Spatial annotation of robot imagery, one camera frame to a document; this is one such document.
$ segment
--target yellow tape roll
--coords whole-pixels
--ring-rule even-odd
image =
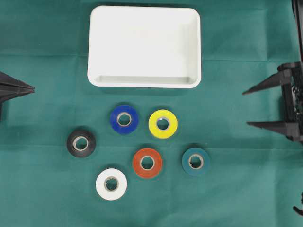
[[[158,128],[157,122],[162,119],[168,121],[169,126],[167,129],[162,130]],[[148,121],[148,127],[153,136],[159,139],[167,139],[177,131],[178,121],[176,116],[171,111],[157,110],[151,115]]]

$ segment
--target black mechanical claw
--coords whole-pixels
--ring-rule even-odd
[[[303,142],[303,0],[292,0],[292,5],[298,28],[301,61],[280,65],[276,74],[243,92],[243,95],[281,86],[286,109],[285,120],[247,124],[278,132],[292,141]]]
[[[0,72],[0,113],[3,102],[34,92],[34,87]]]

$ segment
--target tape roll center hole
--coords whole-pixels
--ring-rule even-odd
[[[122,126],[126,127],[132,122],[132,117],[127,112],[122,112],[117,117],[117,123]]]
[[[74,140],[73,145],[77,151],[83,151],[88,147],[89,141],[84,136],[78,136]]]
[[[166,117],[161,117],[157,120],[157,127],[160,130],[166,130],[169,128],[169,120]]]
[[[105,179],[104,181],[104,187],[109,192],[114,192],[118,188],[119,182],[117,178],[110,176]]]
[[[140,165],[144,170],[151,170],[155,165],[155,160],[151,156],[144,156],[141,158]]]
[[[200,155],[192,155],[189,157],[188,162],[192,169],[200,169],[204,164],[203,158]]]

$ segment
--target green cloth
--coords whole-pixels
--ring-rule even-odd
[[[98,5],[190,7],[201,15],[202,81],[194,89],[95,87],[87,79],[89,16]],[[299,60],[290,0],[1,0],[0,71],[36,93],[4,103],[0,122],[0,226],[302,226],[300,143],[248,126],[283,119],[281,89],[242,92]],[[119,104],[134,106],[139,127],[121,136],[109,124]],[[150,114],[170,109],[179,128],[168,140],[148,130]],[[77,127],[94,133],[95,152],[66,148]],[[187,175],[187,148],[204,148],[210,171]],[[156,149],[154,179],[132,169],[140,148]],[[122,198],[95,189],[109,167],[127,177]]]

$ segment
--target black tape roll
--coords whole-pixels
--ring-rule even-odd
[[[86,140],[86,146],[84,148],[78,148],[76,146],[77,141],[80,139]],[[94,152],[96,147],[96,140],[93,134],[86,130],[73,131],[66,142],[68,151],[75,157],[87,157]]]

